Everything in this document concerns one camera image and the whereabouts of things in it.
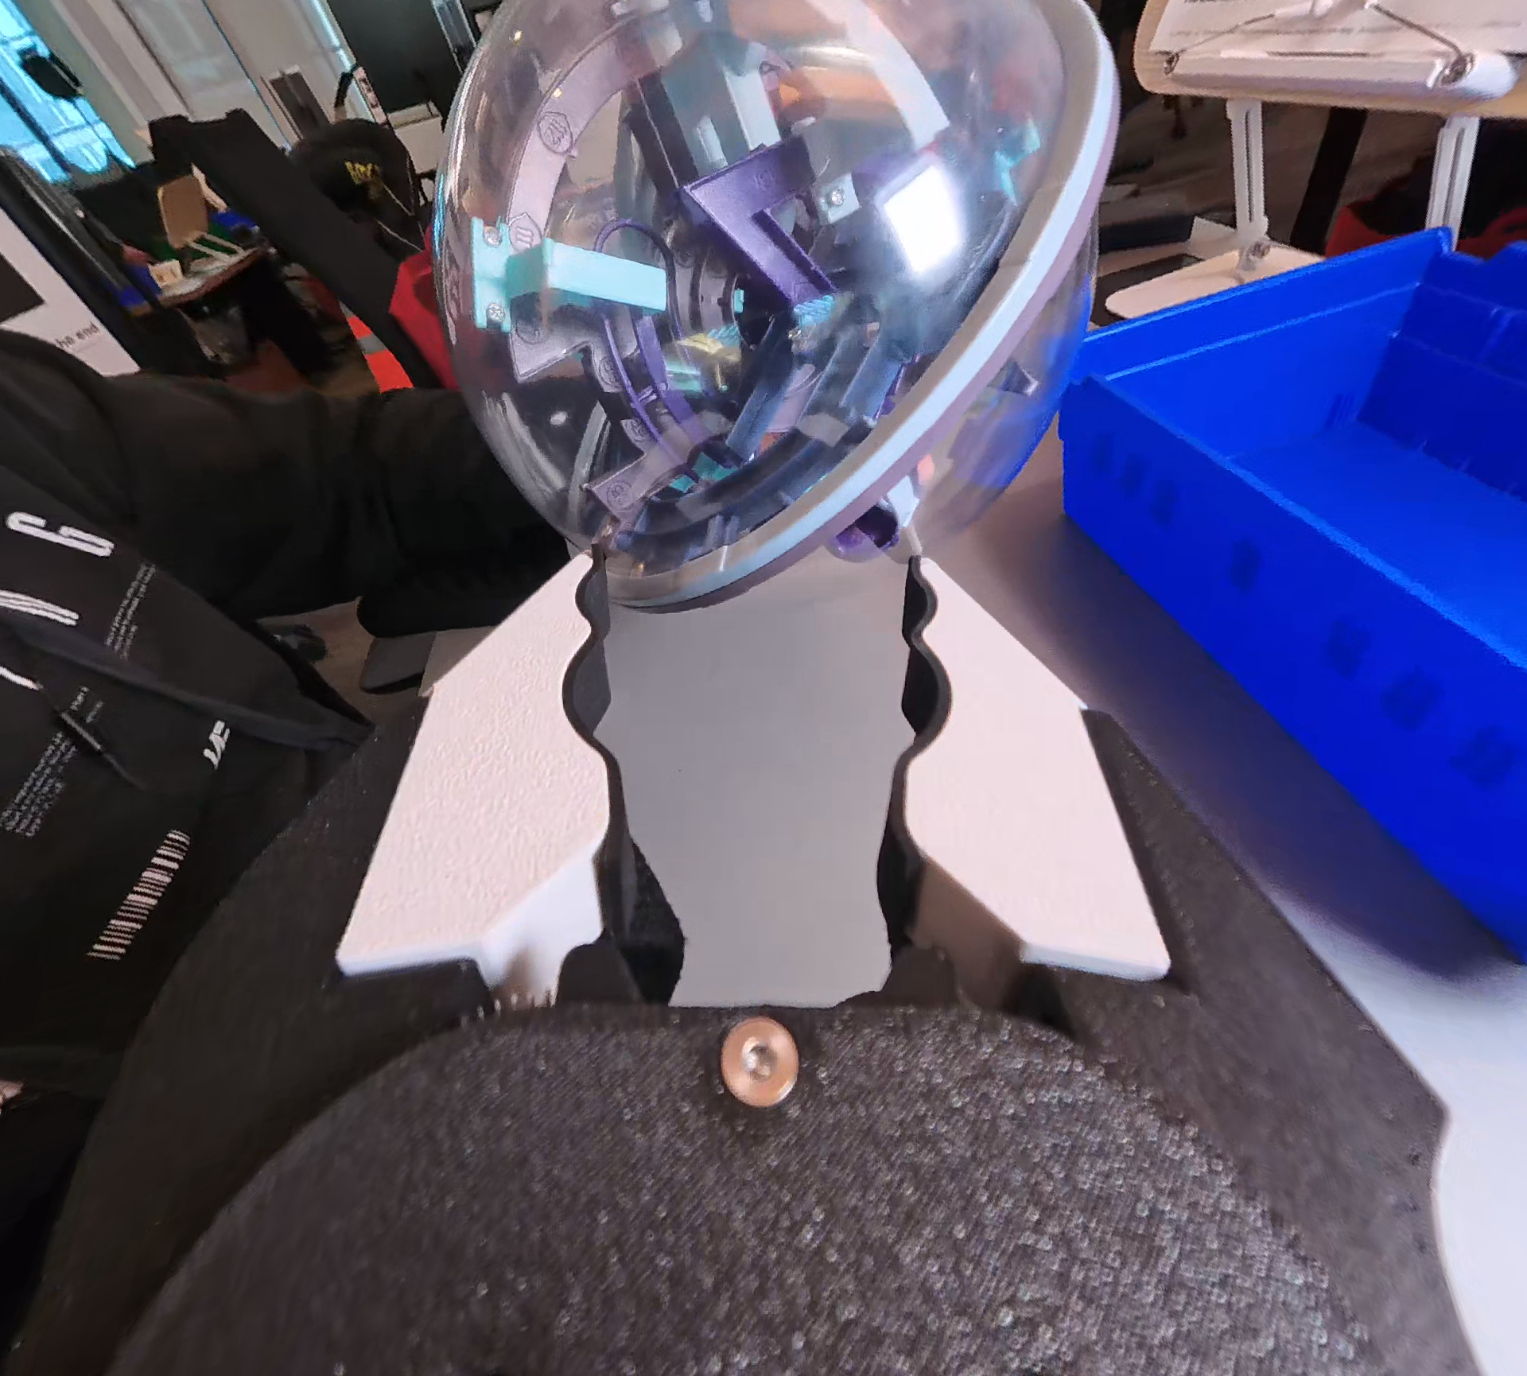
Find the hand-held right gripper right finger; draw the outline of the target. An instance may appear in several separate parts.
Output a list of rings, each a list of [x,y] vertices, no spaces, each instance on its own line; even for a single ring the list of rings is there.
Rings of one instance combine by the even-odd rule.
[[[1042,971],[1173,969],[1090,710],[929,557],[907,565],[901,712],[880,848],[886,993],[951,985],[1012,1011]]]

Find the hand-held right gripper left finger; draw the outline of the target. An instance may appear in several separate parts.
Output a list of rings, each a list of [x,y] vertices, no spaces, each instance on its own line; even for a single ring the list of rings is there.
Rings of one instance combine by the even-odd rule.
[[[430,688],[341,974],[468,965],[490,992],[544,1003],[568,955],[602,944],[637,996],[673,1000],[683,931],[598,739],[608,635],[603,564],[579,556]]]

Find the clear maze ball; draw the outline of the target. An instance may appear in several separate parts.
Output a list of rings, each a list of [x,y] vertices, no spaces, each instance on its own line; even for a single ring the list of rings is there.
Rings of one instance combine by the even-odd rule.
[[[435,193],[457,384],[627,608],[936,554],[1058,417],[1118,123],[1085,0],[503,0]]]

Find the person's left forearm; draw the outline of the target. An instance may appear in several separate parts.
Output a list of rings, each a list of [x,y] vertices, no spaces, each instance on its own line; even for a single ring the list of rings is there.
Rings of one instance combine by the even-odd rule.
[[[493,627],[563,538],[444,390],[108,378],[3,333],[3,468],[245,624],[355,603],[376,638]]]

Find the person's black printed jacket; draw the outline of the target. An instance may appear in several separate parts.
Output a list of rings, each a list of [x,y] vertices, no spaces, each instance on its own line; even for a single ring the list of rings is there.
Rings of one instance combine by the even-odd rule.
[[[2,540],[3,1093],[93,1100],[201,926],[372,727],[10,468]]]

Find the blue plastic bin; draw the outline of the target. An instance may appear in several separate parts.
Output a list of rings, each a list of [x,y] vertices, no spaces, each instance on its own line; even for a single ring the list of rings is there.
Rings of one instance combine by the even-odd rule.
[[[1072,524],[1524,960],[1524,244],[1098,330],[1060,441]]]

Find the red bag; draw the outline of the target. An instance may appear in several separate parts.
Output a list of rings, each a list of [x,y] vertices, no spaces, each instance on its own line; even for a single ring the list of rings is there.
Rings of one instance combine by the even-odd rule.
[[[439,387],[455,393],[458,384],[438,298],[435,260],[428,249],[398,265],[390,315],[419,350]]]

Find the instruction sheet on stand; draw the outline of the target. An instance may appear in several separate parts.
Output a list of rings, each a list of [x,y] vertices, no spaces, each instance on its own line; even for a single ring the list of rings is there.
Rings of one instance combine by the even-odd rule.
[[[1235,233],[1109,300],[1123,320],[1228,293],[1319,258],[1268,231],[1270,104],[1435,117],[1424,228],[1460,239],[1487,120],[1524,121],[1526,0],[1149,0],[1136,39],[1150,93],[1225,102]]]

